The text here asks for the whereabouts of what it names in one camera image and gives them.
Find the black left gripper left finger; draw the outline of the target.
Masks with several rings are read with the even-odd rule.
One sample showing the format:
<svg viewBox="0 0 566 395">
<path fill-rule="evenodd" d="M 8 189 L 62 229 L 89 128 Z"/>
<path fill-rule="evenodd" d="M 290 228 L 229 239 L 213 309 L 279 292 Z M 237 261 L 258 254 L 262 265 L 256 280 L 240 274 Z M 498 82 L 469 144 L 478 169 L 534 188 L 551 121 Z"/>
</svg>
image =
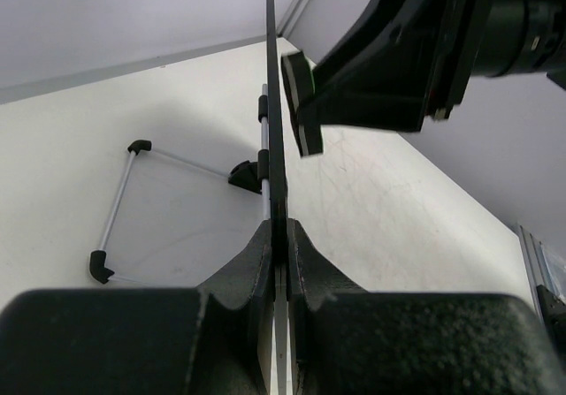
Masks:
<svg viewBox="0 0 566 395">
<path fill-rule="evenodd" d="M 24 292 L 1 314 L 4 394 L 265 394 L 271 224 L 194 288 Z"/>
</svg>

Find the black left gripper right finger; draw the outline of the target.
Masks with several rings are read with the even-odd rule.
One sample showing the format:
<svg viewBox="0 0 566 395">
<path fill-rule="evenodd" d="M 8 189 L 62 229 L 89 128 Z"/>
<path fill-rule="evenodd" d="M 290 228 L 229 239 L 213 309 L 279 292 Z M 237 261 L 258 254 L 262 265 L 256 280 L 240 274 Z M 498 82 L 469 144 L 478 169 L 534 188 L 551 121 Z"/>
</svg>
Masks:
<svg viewBox="0 0 566 395">
<path fill-rule="evenodd" d="M 287 223 L 297 394 L 562 394 L 529 306 L 502 293 L 368 292 Z"/>
</svg>

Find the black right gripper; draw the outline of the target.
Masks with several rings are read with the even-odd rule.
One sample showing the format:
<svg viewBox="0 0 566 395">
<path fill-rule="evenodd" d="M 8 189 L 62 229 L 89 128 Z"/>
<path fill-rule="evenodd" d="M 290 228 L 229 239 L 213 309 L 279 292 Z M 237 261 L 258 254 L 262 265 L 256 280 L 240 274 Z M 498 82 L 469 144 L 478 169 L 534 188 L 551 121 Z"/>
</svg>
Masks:
<svg viewBox="0 0 566 395">
<path fill-rule="evenodd" d="M 476 61 L 494 0 L 370 0 L 311 67 L 308 108 L 323 125 L 417 132 L 449 118 Z"/>
</svg>

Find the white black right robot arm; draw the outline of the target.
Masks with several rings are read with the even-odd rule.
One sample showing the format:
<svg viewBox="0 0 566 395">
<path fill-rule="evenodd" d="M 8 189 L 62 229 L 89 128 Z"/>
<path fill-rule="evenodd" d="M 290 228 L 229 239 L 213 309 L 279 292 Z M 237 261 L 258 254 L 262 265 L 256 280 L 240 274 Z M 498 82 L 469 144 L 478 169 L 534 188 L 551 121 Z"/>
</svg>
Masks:
<svg viewBox="0 0 566 395">
<path fill-rule="evenodd" d="M 473 77 L 565 71 L 565 0 L 370 0 L 297 86 L 295 127 L 418 132 Z"/>
</svg>

